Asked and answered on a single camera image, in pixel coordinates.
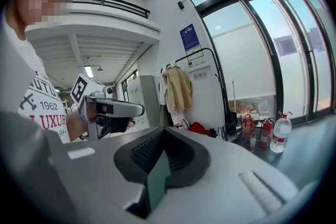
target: floor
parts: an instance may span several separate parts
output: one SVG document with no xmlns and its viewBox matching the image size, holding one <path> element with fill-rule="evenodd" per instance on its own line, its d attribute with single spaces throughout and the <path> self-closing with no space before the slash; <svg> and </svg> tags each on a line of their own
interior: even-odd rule
<svg viewBox="0 0 336 224">
<path fill-rule="evenodd" d="M 336 146 L 336 115 L 294 127 L 284 152 L 256 145 L 254 154 L 287 175 L 299 189 L 322 178 Z"/>
</svg>

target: wall sign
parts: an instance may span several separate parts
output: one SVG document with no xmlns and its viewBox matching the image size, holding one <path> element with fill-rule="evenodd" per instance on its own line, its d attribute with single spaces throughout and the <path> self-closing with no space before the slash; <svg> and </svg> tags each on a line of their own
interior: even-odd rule
<svg viewBox="0 0 336 224">
<path fill-rule="evenodd" d="M 186 28 L 182 29 L 180 31 L 180 34 L 181 34 L 185 53 L 187 55 L 192 54 L 193 52 L 198 51 L 202 48 L 201 44 L 199 44 L 200 42 L 198 41 L 198 37 L 197 37 L 193 24 L 190 24 Z M 188 57 L 188 61 L 190 62 L 202 56 L 203 56 L 203 52 L 201 51 L 197 54 L 194 54 Z"/>
<path fill-rule="evenodd" d="M 193 74 L 194 80 L 205 79 L 207 78 L 206 71 Z"/>
</svg>

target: fire extinguisher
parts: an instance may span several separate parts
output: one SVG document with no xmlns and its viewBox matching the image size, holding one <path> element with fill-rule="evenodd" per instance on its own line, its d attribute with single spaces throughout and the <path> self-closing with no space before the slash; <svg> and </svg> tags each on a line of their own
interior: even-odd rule
<svg viewBox="0 0 336 224">
<path fill-rule="evenodd" d="M 274 122 L 270 119 L 264 119 L 262 123 L 262 128 L 261 128 L 261 134 L 260 134 L 260 147 L 261 148 L 266 148 L 267 146 L 267 141 L 268 138 L 270 137 L 270 134 L 273 130 L 274 127 Z"/>
</svg>

